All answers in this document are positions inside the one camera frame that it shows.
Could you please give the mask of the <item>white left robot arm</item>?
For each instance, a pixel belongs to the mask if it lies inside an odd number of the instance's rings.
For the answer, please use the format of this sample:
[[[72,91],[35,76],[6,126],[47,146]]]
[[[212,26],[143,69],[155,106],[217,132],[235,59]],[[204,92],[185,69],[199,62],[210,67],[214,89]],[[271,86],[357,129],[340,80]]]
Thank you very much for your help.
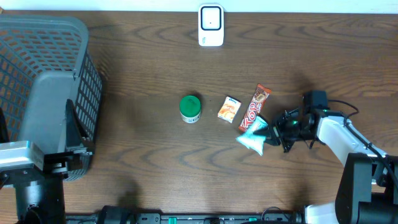
[[[18,223],[135,223],[136,215],[105,206],[92,215],[67,215],[63,182],[88,165],[95,145],[77,120],[72,100],[65,106],[63,152],[44,154],[30,141],[12,142],[1,116],[1,187],[16,191]]]

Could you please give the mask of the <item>teal wet wipes pack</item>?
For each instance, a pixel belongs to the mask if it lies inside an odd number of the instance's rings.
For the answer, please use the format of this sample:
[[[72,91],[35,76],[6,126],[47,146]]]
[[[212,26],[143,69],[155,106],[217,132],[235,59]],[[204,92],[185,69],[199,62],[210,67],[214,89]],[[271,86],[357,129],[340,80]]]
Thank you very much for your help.
[[[265,136],[254,134],[255,131],[262,130],[268,127],[268,123],[258,116],[252,125],[248,127],[247,131],[236,138],[237,142],[241,143],[248,149],[256,151],[260,156],[263,155]]]

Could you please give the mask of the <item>green lid jar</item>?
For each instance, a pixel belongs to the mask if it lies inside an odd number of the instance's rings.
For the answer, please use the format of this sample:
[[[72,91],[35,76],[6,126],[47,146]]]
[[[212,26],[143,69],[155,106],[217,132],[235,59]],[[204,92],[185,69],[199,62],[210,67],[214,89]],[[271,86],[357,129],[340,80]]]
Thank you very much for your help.
[[[180,100],[179,110],[184,122],[196,123],[201,116],[201,102],[196,96],[184,96]]]

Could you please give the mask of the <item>red Top chocolate bar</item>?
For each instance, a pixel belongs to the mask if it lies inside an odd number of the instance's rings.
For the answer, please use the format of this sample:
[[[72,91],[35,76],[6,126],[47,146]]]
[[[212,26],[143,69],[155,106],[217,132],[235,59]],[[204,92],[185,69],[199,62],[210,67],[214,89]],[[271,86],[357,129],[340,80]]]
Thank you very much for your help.
[[[250,104],[244,114],[241,124],[238,127],[240,131],[246,132],[248,128],[255,122],[257,116],[262,110],[262,107],[264,106],[264,103],[271,93],[272,90],[264,87],[261,84],[257,84]]]

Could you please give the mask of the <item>orange tissue pack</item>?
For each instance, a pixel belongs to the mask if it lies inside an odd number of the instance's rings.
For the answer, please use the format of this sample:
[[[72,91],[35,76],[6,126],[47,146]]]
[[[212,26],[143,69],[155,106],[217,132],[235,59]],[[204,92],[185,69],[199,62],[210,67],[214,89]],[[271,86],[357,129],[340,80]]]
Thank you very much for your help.
[[[241,107],[240,101],[230,96],[227,96],[225,98],[222,107],[218,112],[218,117],[229,123],[232,123],[240,107]]]

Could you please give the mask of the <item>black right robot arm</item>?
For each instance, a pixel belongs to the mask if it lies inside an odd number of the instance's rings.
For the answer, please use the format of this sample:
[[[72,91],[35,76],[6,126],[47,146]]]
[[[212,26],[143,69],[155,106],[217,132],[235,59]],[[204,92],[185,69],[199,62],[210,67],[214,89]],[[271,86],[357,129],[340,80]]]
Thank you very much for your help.
[[[307,205],[303,223],[397,223],[397,157],[367,140],[350,116],[328,106],[325,91],[303,94],[303,105],[255,131],[289,152],[295,142],[326,145],[344,169],[333,202]]]

